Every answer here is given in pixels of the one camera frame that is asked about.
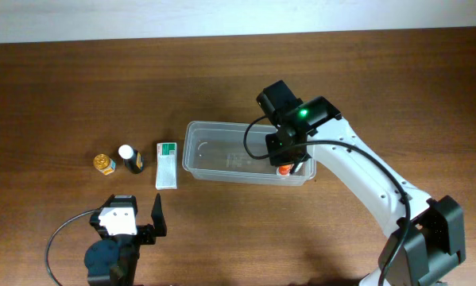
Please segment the orange tablet tube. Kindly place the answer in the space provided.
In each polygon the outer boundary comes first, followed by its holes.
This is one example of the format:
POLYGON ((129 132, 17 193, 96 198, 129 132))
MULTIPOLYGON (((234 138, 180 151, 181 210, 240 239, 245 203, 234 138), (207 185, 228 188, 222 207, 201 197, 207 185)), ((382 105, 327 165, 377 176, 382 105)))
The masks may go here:
POLYGON ((277 168, 277 174, 281 176, 288 176, 292 170, 292 164, 281 165, 277 168))

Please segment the small gold-lid jar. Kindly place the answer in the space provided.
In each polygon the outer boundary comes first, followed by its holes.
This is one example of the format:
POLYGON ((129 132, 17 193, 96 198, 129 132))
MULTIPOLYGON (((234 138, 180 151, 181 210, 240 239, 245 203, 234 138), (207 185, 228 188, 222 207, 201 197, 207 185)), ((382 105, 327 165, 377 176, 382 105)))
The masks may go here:
POLYGON ((107 176, 115 171, 115 162, 106 154, 99 154, 93 160, 94 167, 103 175, 107 176))

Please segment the white spray bottle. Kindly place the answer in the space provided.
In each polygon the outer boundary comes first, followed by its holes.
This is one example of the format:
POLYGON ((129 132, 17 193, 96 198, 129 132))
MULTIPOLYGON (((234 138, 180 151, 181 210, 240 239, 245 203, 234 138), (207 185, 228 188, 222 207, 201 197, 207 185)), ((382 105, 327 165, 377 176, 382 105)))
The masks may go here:
POLYGON ((302 167, 303 167, 303 165, 304 165, 304 163, 305 163, 305 160, 299 160, 299 161, 295 162, 295 163, 292 165, 292 167, 291 167, 291 169, 290 169, 290 171, 289 171, 289 174, 290 174, 290 175, 293 175, 293 174, 295 174, 296 172, 298 172, 299 170, 301 170, 302 167))

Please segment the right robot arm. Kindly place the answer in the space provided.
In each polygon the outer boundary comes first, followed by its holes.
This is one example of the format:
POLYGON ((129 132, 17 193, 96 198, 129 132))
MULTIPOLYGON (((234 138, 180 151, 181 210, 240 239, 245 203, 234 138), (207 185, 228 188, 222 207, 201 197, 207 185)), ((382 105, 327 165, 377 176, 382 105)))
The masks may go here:
POLYGON ((296 153, 333 172, 362 202, 388 238, 378 268, 362 285, 440 285, 466 259, 461 206, 435 200, 389 167, 325 98, 257 97, 277 128, 269 156, 296 153))

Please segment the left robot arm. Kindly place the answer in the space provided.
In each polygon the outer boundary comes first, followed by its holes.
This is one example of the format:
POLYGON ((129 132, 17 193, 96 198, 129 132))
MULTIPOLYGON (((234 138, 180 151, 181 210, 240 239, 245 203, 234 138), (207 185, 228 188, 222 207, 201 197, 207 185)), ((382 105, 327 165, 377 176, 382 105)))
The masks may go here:
POLYGON ((100 240, 85 253, 89 285, 132 286, 143 245, 154 245, 167 235, 161 197, 155 196, 152 223, 139 226, 137 199, 133 195, 111 195, 90 217, 100 240))

